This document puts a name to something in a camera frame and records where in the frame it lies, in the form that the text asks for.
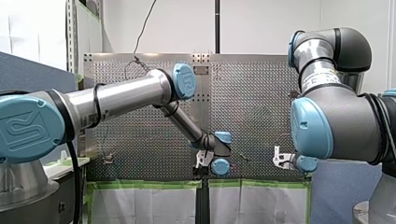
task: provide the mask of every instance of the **black cable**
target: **black cable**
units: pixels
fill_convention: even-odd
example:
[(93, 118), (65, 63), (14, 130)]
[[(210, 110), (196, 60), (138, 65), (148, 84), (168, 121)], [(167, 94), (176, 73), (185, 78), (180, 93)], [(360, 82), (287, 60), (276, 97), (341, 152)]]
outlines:
[(100, 120), (102, 119), (102, 111), (100, 109), (99, 99), (98, 99), (98, 89), (99, 89), (99, 87), (105, 86), (105, 85), (106, 84), (104, 84), (104, 83), (97, 83), (93, 87), (93, 103), (94, 103), (95, 109), (96, 109), (96, 120), (90, 127), (88, 127), (89, 129), (96, 127), (100, 123)]
[(136, 41), (136, 46), (134, 47), (134, 55), (136, 54), (137, 48), (139, 47), (140, 37), (142, 37), (143, 33), (145, 32), (146, 24), (148, 23), (149, 16), (151, 15), (151, 11), (154, 8), (156, 2), (157, 2), (157, 0), (154, 0), (152, 2), (151, 8), (149, 9), (149, 12), (148, 12), (148, 15), (147, 15), (147, 17), (145, 19), (145, 22), (143, 23), (142, 31), (140, 32), (140, 35), (139, 35), (139, 37), (137, 38), (137, 41)]
[(0, 96), (6, 95), (24, 95), (29, 94), (29, 91), (0, 91)]
[(390, 148), (392, 149), (392, 154), (393, 154), (393, 159), (396, 161), (396, 146), (393, 140), (392, 132), (390, 129), (390, 124), (389, 124), (389, 119), (387, 116), (387, 113), (385, 112), (384, 106), (381, 104), (381, 100), (374, 95), (375, 103), (377, 104), (377, 107), (379, 108), (379, 111), (381, 112), (381, 117), (382, 121), (385, 123), (385, 129), (386, 129), (386, 134), (388, 136), (388, 142), (390, 144)]
[(388, 139), (387, 139), (387, 136), (385, 135), (386, 129), (384, 127), (384, 122), (381, 118), (380, 111), (378, 111), (377, 101), (375, 100), (376, 96), (373, 94), (369, 94), (369, 93), (363, 93), (360, 96), (364, 96), (366, 98), (367, 102), (369, 103), (370, 107), (372, 108), (373, 113), (375, 115), (375, 120), (376, 120), (376, 122), (379, 126), (379, 130), (381, 132), (381, 142), (379, 145), (378, 153), (373, 161), (368, 161), (368, 163), (371, 165), (378, 165), (382, 160), (385, 159), (385, 157), (387, 156), (388, 151), (389, 151), (388, 144), (387, 144)]
[(154, 0), (154, 1), (152, 2), (151, 7), (150, 7), (149, 12), (148, 12), (148, 15), (147, 15), (147, 17), (146, 17), (146, 19), (145, 19), (145, 22), (143, 23), (142, 31), (140, 32), (140, 35), (137, 37), (136, 46), (134, 47), (134, 60), (131, 60), (130, 62), (128, 62), (128, 63), (125, 65), (125, 67), (124, 67), (124, 77), (125, 77), (125, 80), (128, 80), (128, 77), (126, 76), (126, 68), (129, 67), (129, 66), (131, 65), (131, 63), (137, 63), (137, 64), (139, 64), (140, 66), (142, 66), (142, 68), (143, 68), (146, 72), (149, 71), (148, 66), (147, 66), (145, 63), (141, 62), (140, 59), (139, 59), (138, 57), (136, 57), (135, 55), (136, 55), (136, 52), (137, 52), (137, 48), (139, 47), (140, 38), (142, 37), (143, 33), (145, 32), (146, 24), (148, 23), (149, 16), (151, 15), (151, 11), (152, 11), (152, 9), (154, 9), (154, 6), (155, 6), (155, 3), (156, 3), (156, 2), (157, 2), (157, 0)]
[[(94, 103), (94, 106), (96, 108), (96, 120), (90, 127), (88, 127), (89, 129), (96, 127), (99, 124), (99, 122), (101, 121), (101, 119), (102, 119), (102, 109), (100, 107), (99, 98), (98, 98), (97, 94), (98, 94), (99, 87), (105, 86), (105, 85), (106, 84), (104, 84), (104, 83), (97, 83), (93, 87), (93, 103)], [(108, 126), (106, 126), (106, 133), (105, 133), (105, 136), (103, 138), (102, 145), (99, 147), (101, 149), (101, 151), (102, 151), (104, 159), (106, 158), (106, 153), (105, 153), (105, 150), (103, 149), (103, 145), (105, 144), (105, 141), (107, 139), (107, 135), (108, 135)]]
[(81, 207), (81, 182), (80, 182), (80, 171), (78, 167), (78, 158), (77, 158), (77, 153), (75, 151), (75, 148), (73, 146), (73, 143), (71, 141), (68, 141), (67, 147), (69, 149), (70, 157), (72, 158), (72, 164), (73, 164), (73, 171), (75, 175), (75, 211), (74, 211), (74, 216), (73, 216), (73, 224), (78, 224), (79, 221), (79, 210)]

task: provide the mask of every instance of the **blue joint cap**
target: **blue joint cap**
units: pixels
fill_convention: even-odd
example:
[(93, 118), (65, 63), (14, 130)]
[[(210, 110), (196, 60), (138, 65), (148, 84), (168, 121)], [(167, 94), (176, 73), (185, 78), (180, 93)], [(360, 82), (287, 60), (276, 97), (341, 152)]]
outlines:
[(384, 91), (383, 96), (396, 96), (396, 88)]
[(318, 169), (318, 159), (317, 158), (299, 156), (295, 163), (296, 163), (296, 168), (300, 172), (312, 173)]
[(64, 119), (58, 109), (32, 96), (0, 99), (0, 162), (38, 160), (64, 137)]
[(188, 64), (175, 64), (172, 78), (177, 97), (180, 100), (188, 100), (194, 95), (197, 81), (194, 71)]
[(230, 163), (224, 159), (215, 159), (211, 170), (214, 175), (227, 175), (230, 172)]
[(311, 99), (294, 100), (290, 113), (291, 136), (296, 150), (307, 157), (329, 159), (332, 129), (320, 107)]
[(232, 136), (230, 132), (215, 132), (215, 136), (225, 144), (231, 144)]

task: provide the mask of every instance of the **wire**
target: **wire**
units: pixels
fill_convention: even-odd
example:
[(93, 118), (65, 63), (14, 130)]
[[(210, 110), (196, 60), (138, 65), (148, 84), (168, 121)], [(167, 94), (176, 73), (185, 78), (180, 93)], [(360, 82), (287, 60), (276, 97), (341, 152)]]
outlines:
[(105, 153), (105, 150), (104, 150), (104, 145), (105, 145), (105, 141), (106, 141), (106, 139), (107, 139), (107, 135), (108, 135), (108, 125), (106, 126), (106, 133), (105, 133), (105, 136), (103, 137), (102, 145), (100, 146), (100, 149), (101, 149), (102, 154), (103, 154), (103, 159), (106, 158), (106, 153)]
[(131, 60), (130, 62), (128, 62), (128, 63), (125, 65), (125, 67), (124, 67), (124, 77), (125, 77), (125, 80), (128, 80), (128, 77), (127, 77), (127, 75), (126, 75), (126, 68), (129, 67), (129, 66), (131, 65), (131, 63), (137, 63), (137, 64), (139, 64), (140, 66), (142, 66), (142, 68), (143, 68), (146, 72), (149, 71), (148, 66), (147, 66), (145, 63), (141, 62), (140, 59), (139, 59), (138, 57), (136, 57), (135, 55), (136, 55), (136, 52), (137, 52), (137, 48), (139, 47), (140, 38), (142, 37), (143, 33), (145, 32), (146, 25), (147, 25), (148, 20), (149, 20), (149, 16), (151, 15), (152, 9), (154, 9), (155, 3), (157, 3), (157, 0), (154, 0), (154, 1), (152, 2), (151, 7), (150, 7), (149, 12), (148, 12), (148, 15), (147, 15), (147, 17), (146, 17), (146, 19), (145, 19), (145, 22), (143, 23), (142, 31), (140, 32), (140, 35), (137, 37), (136, 46), (134, 47), (134, 60)]
[(80, 181), (80, 171), (78, 167), (78, 158), (77, 154), (75, 151), (75, 148), (73, 146), (73, 143), (71, 141), (68, 141), (67, 147), (69, 149), (70, 157), (72, 158), (72, 164), (73, 164), (73, 171), (75, 175), (75, 211), (73, 215), (73, 224), (78, 224), (79, 221), (79, 210), (81, 207), (81, 181)]
[(384, 127), (384, 122), (383, 122), (383, 117), (381, 117), (381, 111), (378, 109), (378, 101), (376, 100), (376, 96), (373, 94), (369, 93), (363, 93), (359, 95), (359, 97), (364, 96), (369, 103), (370, 107), (373, 110), (373, 113), (375, 115), (376, 122), (378, 123), (379, 130), (381, 132), (381, 144), (379, 146), (378, 153), (373, 161), (369, 161), (368, 163), (371, 165), (378, 165), (382, 160), (385, 159), (385, 157), (388, 154), (388, 139), (387, 136), (384, 134), (387, 130)]
[(142, 37), (143, 33), (145, 32), (146, 24), (148, 23), (149, 16), (151, 15), (151, 11), (154, 8), (156, 2), (157, 2), (157, 0), (154, 0), (152, 2), (151, 8), (149, 9), (149, 12), (148, 12), (148, 15), (147, 15), (147, 17), (145, 19), (145, 22), (143, 23), (142, 31), (140, 32), (140, 35), (139, 35), (139, 37), (137, 38), (137, 41), (136, 41), (136, 46), (134, 47), (134, 55), (136, 54), (137, 48), (139, 47), (140, 38)]
[(277, 139), (275, 140), (276, 146), (279, 146), (279, 140), (281, 137), (284, 137), (284, 136), (290, 136), (290, 133), (282, 133), (280, 136), (278, 136)]
[(375, 96), (373, 97), (375, 99), (375, 103), (377, 104), (377, 106), (379, 107), (379, 110), (381, 111), (381, 116), (382, 116), (382, 121), (385, 123), (385, 128), (386, 128), (386, 134), (388, 136), (388, 141), (390, 143), (390, 146), (392, 148), (392, 153), (393, 153), (393, 159), (396, 160), (396, 146), (393, 140), (393, 136), (389, 127), (389, 119), (387, 117), (387, 114), (385, 112), (384, 106), (382, 106), (381, 102), (379, 101), (379, 99)]
[(0, 91), (0, 96), (6, 95), (24, 95), (29, 94), (29, 91)]

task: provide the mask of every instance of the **pegboard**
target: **pegboard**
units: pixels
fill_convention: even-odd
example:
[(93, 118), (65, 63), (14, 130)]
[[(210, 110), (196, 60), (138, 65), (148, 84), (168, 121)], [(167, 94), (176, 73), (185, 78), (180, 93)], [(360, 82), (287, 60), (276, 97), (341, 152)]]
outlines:
[[(290, 132), (288, 93), (297, 90), (297, 75), (286, 56), (137, 54), (149, 68), (188, 63), (197, 74), (197, 91), (182, 108), (203, 129), (233, 134), (229, 177), (295, 180), (296, 172), (272, 163), (274, 143)], [(132, 54), (89, 54), (84, 61), (85, 86), (142, 77), (146, 71)], [(280, 139), (282, 152), (292, 151), (289, 137)], [(86, 136), (92, 157), (90, 180), (114, 178), (148, 180), (192, 179), (194, 151), (187, 139), (152, 106), (100, 124)], [(104, 156), (114, 155), (111, 164)]]
[[(295, 180), (298, 172), (273, 164), (274, 145), (290, 133), (290, 91), (298, 75), (286, 56), (211, 55), (211, 129), (232, 133), (229, 177)], [(290, 136), (279, 138), (292, 152)]]

